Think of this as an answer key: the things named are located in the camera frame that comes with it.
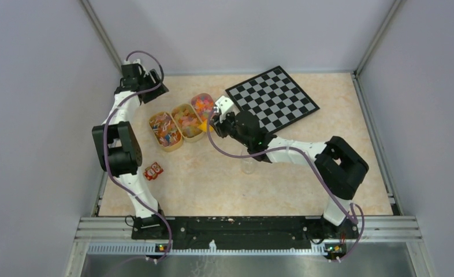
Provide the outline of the yellow plastic scoop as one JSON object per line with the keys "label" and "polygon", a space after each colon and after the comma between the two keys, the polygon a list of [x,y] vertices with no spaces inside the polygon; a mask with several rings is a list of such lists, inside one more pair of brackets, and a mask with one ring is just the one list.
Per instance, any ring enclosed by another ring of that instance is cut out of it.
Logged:
{"label": "yellow plastic scoop", "polygon": [[214,131],[214,128],[209,125],[206,121],[203,121],[199,126],[198,126],[198,129],[201,130],[202,132],[204,133],[207,133],[207,132],[213,132]]}

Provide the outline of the black white chessboard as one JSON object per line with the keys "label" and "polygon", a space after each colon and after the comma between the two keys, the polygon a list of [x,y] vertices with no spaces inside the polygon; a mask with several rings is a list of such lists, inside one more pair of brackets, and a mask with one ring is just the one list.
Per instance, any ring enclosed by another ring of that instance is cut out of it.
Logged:
{"label": "black white chessboard", "polygon": [[271,134],[319,110],[281,66],[233,85],[225,92],[239,110],[256,115],[261,128]]}

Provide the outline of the cream tray with gummies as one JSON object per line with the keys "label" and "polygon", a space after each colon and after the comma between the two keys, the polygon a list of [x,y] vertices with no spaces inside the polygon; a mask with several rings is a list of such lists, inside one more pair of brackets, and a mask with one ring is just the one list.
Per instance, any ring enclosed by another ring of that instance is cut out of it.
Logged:
{"label": "cream tray with gummies", "polygon": [[171,115],[186,142],[196,142],[204,136],[199,129],[202,120],[190,104],[185,103],[173,108]]}

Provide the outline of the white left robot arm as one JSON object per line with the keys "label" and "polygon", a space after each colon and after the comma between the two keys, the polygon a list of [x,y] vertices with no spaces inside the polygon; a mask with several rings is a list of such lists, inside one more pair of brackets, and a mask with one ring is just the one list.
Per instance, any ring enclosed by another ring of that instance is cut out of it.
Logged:
{"label": "white left robot arm", "polygon": [[138,59],[124,62],[121,72],[112,108],[103,124],[92,128],[92,138],[103,171],[126,191],[132,202],[134,231],[146,230],[157,239],[166,234],[168,224],[143,175],[142,150],[131,120],[143,103],[139,91],[153,91],[160,82],[157,73],[145,70]]}

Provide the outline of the red owl toy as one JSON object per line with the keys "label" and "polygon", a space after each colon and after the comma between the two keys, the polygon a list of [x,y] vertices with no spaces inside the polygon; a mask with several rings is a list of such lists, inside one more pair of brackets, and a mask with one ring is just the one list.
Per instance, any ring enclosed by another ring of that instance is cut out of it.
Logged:
{"label": "red owl toy", "polygon": [[160,174],[163,173],[163,168],[157,163],[154,162],[152,165],[146,167],[143,172],[143,176],[146,180],[151,181],[157,179]]}

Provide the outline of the clear glass jar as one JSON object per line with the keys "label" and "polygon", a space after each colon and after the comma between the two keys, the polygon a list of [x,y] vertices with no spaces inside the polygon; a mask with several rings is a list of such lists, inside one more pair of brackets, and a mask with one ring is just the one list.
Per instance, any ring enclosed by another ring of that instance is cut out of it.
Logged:
{"label": "clear glass jar", "polygon": [[254,158],[244,158],[241,160],[241,171],[244,174],[253,174],[258,166],[258,161]]}

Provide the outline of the yellow tray with lollipops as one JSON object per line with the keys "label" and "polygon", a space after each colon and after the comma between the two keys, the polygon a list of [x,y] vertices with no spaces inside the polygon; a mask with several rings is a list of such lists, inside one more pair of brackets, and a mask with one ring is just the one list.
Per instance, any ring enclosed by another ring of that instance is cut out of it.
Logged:
{"label": "yellow tray with lollipops", "polygon": [[183,135],[169,113],[161,111],[154,114],[149,118],[148,125],[160,149],[165,152],[175,151],[183,145]]}

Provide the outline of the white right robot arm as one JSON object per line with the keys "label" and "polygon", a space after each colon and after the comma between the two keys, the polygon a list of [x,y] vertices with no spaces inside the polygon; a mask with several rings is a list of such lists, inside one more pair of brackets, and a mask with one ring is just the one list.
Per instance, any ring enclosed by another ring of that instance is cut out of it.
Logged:
{"label": "white right robot arm", "polygon": [[344,231],[343,221],[347,219],[353,224],[359,223],[355,212],[362,209],[353,199],[369,165],[343,138],[333,136],[322,143],[288,140],[261,131],[258,119],[248,111],[236,114],[214,109],[206,124],[209,137],[214,131],[221,138],[230,137],[239,142],[247,151],[245,155],[230,154],[213,143],[213,147],[225,156],[308,166],[329,196],[321,221],[325,236],[336,238]]}

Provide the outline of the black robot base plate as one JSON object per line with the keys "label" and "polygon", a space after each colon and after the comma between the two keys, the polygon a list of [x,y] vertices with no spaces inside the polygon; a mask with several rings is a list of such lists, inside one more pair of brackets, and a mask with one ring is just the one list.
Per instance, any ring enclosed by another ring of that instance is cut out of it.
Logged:
{"label": "black robot base plate", "polygon": [[162,221],[134,218],[134,240],[171,242],[174,250],[308,249],[334,239],[355,239],[358,227],[346,219],[334,226],[320,216],[177,216]]}

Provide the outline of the pink tray with candies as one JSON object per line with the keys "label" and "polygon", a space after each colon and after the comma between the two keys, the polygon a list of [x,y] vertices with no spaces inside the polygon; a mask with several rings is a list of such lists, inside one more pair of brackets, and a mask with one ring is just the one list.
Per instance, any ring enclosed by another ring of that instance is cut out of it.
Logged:
{"label": "pink tray with candies", "polygon": [[202,120],[202,122],[207,121],[207,117],[212,111],[214,103],[214,99],[208,93],[200,93],[194,96],[190,101],[191,106],[193,107],[199,118]]}

